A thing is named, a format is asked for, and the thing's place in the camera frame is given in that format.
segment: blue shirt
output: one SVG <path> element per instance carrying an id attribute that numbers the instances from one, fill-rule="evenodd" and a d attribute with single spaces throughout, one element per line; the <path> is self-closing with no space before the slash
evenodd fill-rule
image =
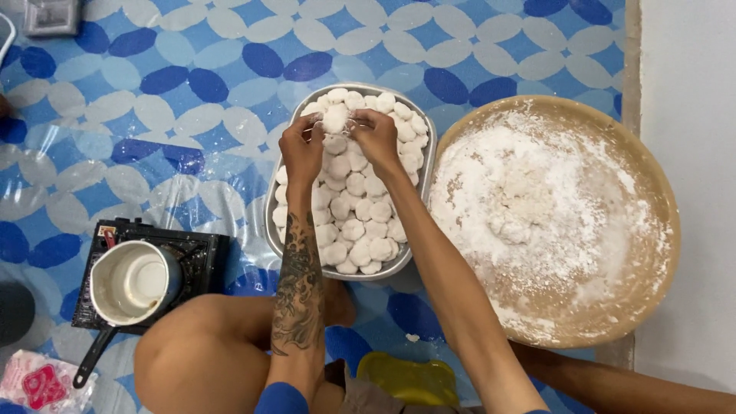
<path id="1" fill-rule="evenodd" d="M 309 414 L 309 405 L 299 390 L 285 382 L 276 382 L 263 390 L 253 414 Z M 535 410 L 526 414 L 551 413 Z"/>

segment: aluminum tray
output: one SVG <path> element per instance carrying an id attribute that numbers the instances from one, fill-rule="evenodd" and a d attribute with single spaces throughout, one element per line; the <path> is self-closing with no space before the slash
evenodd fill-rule
<path id="1" fill-rule="evenodd" d="M 378 96 L 383 92 L 391 92 L 392 94 L 396 95 L 397 102 L 401 102 L 404 105 L 408 106 L 411 110 L 416 111 L 424 119 L 424 121 L 427 123 L 427 126 L 429 127 L 427 130 L 429 143 L 427 144 L 427 147 L 424 148 L 424 165 L 422 166 L 422 169 L 419 173 L 419 185 L 417 186 L 417 188 L 420 193 L 420 197 L 426 204 L 429 200 L 429 184 L 431 181 L 432 166 L 434 165 L 434 153 L 437 151 L 438 139 L 437 129 L 434 127 L 434 123 L 432 122 L 432 120 L 429 119 L 427 114 L 424 113 L 423 110 L 416 106 L 407 97 L 392 89 L 382 88 L 380 86 L 369 85 L 366 83 L 336 83 L 335 85 L 325 86 L 324 88 L 318 89 L 312 92 L 308 97 L 306 97 L 306 99 L 304 99 L 302 103 L 299 104 L 299 106 L 297 106 L 297 108 L 294 110 L 294 115 L 291 116 L 291 122 L 293 123 L 294 120 L 299 117 L 299 114 L 302 113 L 308 103 L 317 101 L 318 97 L 326 94 L 327 92 L 335 88 L 346 88 L 348 91 L 357 91 L 364 96 Z M 278 201 L 276 201 L 275 197 L 276 187 L 278 186 L 276 183 L 276 171 L 278 171 L 279 167 L 281 167 L 282 165 L 283 158 L 279 158 L 279 161 L 276 163 L 276 167 L 274 168 L 274 172 L 271 175 L 269 191 L 268 193 L 266 193 L 266 207 L 263 210 L 263 213 L 265 215 L 264 218 L 266 220 L 266 240 L 268 241 L 269 246 L 271 246 L 271 249 L 273 249 L 273 251 L 276 252 L 279 257 L 283 255 L 283 245 L 278 239 L 278 230 L 276 229 L 276 225 L 271 220 L 271 215 L 273 214 L 274 209 L 276 209 L 276 207 L 278 206 Z M 355 275 L 343 275 L 341 273 L 337 273 L 333 266 L 325 266 L 322 268 L 322 274 L 329 278 L 341 279 L 346 281 L 374 281 L 382 278 L 387 278 L 397 273 L 399 270 L 403 269 L 404 266 L 406 266 L 409 260 L 411 260 L 411 249 L 409 249 L 409 246 L 405 243 L 400 246 L 399 254 L 398 256 L 396 256 L 396 259 L 393 259 L 390 262 L 384 262 L 381 271 L 379 271 L 378 273 L 374 273 L 372 275 L 364 275 L 363 273 L 360 273 L 360 271 L 358 271 L 358 273 Z"/>

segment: portable gas stove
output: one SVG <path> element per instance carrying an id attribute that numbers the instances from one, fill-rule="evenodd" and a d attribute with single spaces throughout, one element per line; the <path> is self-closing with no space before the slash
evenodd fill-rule
<path id="1" fill-rule="evenodd" d="M 99 329 L 104 321 L 97 315 L 90 297 L 90 271 L 92 265 L 107 251 L 105 232 L 112 232 L 115 243 L 128 240 L 143 240 L 152 245 L 167 249 L 179 260 L 182 268 L 182 289 L 158 317 L 151 317 L 132 326 L 123 327 L 120 332 L 142 335 L 161 316 L 195 296 L 204 293 L 222 293 L 224 265 L 230 251 L 230 237 L 221 234 L 194 233 L 188 231 L 165 230 L 143 224 L 140 218 L 115 218 L 100 220 L 94 231 L 92 246 L 87 257 L 87 266 L 79 289 L 77 306 L 71 325 L 75 328 Z"/>

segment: plastic bag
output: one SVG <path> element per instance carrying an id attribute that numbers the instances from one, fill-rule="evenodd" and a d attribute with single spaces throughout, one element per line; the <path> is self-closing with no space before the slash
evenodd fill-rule
<path id="1" fill-rule="evenodd" d="M 36 354 L 18 351 L 5 365 L 0 399 L 37 410 L 42 414 L 81 414 L 90 401 L 97 374 L 90 375 L 81 390 L 71 386 L 77 366 Z"/>

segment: leg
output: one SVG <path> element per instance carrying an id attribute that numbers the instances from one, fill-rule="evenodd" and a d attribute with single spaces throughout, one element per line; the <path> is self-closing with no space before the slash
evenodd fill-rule
<path id="1" fill-rule="evenodd" d="M 325 320 L 350 325 L 355 308 L 325 279 Z M 203 295 L 157 322 L 135 350 L 135 390 L 156 414 L 252 413 L 269 371 L 273 298 Z M 344 391 L 323 383 L 315 413 L 337 413 Z"/>

